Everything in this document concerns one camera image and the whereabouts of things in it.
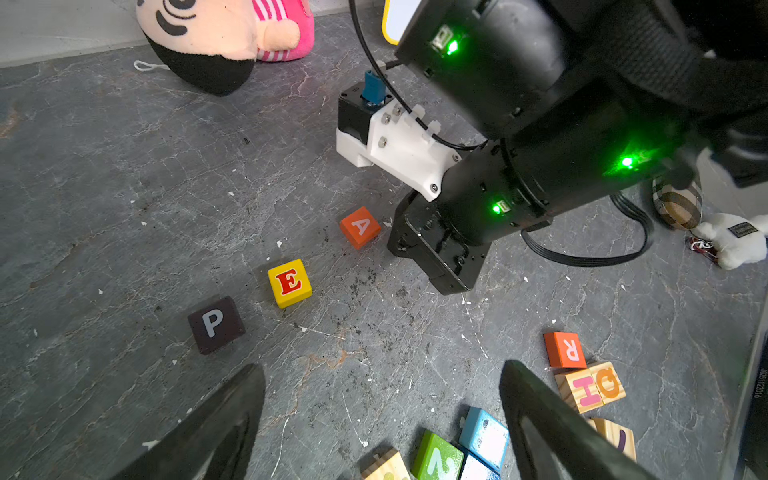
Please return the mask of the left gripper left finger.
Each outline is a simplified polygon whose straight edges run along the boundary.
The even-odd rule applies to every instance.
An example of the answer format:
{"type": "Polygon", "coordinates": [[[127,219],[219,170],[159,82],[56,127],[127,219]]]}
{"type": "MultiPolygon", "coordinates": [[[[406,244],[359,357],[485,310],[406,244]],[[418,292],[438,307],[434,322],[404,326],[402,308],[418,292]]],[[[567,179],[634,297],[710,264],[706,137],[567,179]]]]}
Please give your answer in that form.
{"type": "Polygon", "coordinates": [[[243,479],[265,401],[265,375],[248,364],[116,479],[243,479]]]}

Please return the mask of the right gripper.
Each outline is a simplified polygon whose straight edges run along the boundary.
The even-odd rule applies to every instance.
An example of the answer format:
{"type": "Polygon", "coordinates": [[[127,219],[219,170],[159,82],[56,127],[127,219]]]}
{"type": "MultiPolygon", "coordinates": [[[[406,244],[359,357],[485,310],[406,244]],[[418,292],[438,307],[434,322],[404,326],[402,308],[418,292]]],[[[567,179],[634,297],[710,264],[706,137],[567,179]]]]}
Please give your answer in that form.
{"type": "Polygon", "coordinates": [[[416,262],[439,293],[452,295],[474,288],[491,245],[465,243],[437,208],[413,190],[395,210],[387,247],[416,262]]]}

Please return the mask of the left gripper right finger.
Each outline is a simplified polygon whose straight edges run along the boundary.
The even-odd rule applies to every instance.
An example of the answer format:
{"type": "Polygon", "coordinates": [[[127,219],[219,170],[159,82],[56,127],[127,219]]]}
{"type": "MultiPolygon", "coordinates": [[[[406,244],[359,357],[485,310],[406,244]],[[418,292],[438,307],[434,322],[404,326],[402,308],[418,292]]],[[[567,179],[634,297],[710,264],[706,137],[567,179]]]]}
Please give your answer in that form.
{"type": "Polygon", "coordinates": [[[499,395],[523,479],[651,479],[619,452],[539,377],[517,360],[504,362],[499,395]]]}

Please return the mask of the orange A block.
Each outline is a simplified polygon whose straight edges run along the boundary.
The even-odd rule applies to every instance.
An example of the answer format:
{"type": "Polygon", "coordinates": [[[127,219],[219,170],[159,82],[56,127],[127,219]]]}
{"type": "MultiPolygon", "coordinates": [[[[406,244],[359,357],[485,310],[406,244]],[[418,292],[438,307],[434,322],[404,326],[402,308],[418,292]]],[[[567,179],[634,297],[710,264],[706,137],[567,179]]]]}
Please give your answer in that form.
{"type": "Polygon", "coordinates": [[[357,250],[369,244],[381,231],[379,223],[366,207],[360,207],[343,218],[340,229],[357,250]]]}

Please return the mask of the orange R block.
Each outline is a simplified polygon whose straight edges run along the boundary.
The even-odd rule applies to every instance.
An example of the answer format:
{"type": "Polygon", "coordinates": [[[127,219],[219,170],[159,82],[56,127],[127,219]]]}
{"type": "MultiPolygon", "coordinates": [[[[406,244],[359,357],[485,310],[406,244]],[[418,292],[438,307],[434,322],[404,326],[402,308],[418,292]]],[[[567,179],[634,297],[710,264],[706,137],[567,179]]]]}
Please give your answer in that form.
{"type": "Polygon", "coordinates": [[[587,362],[576,333],[549,332],[543,335],[549,365],[555,369],[585,369],[587,362]]]}

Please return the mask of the dark brown P block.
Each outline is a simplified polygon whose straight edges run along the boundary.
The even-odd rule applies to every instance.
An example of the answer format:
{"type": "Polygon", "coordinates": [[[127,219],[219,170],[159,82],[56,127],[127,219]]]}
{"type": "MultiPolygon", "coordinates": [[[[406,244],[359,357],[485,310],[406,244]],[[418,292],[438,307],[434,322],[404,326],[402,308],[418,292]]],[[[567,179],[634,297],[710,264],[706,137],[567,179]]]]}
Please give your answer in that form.
{"type": "Polygon", "coordinates": [[[231,296],[187,315],[197,348],[209,355],[245,334],[245,327],[231,296]]]}

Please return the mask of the yellow E block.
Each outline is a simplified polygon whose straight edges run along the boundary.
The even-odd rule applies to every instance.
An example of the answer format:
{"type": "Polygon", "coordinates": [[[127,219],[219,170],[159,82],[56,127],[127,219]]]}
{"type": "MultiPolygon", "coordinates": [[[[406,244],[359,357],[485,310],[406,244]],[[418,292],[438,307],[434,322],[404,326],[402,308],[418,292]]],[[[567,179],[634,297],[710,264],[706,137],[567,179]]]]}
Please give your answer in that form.
{"type": "Polygon", "coordinates": [[[273,267],[267,272],[270,287],[280,309],[312,296],[312,287],[301,259],[273,267]]]}

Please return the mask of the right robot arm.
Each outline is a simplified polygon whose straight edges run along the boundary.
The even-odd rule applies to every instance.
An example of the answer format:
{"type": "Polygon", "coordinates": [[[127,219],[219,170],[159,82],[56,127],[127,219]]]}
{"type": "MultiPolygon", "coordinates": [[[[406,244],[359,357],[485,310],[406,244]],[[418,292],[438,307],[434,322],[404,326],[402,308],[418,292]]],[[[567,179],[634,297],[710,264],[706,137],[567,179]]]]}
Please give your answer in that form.
{"type": "Polygon", "coordinates": [[[602,197],[651,233],[623,190],[689,185],[704,149],[740,187],[767,179],[763,1],[427,1],[396,55],[484,137],[393,219],[389,250],[444,295],[493,241],[602,197]]]}

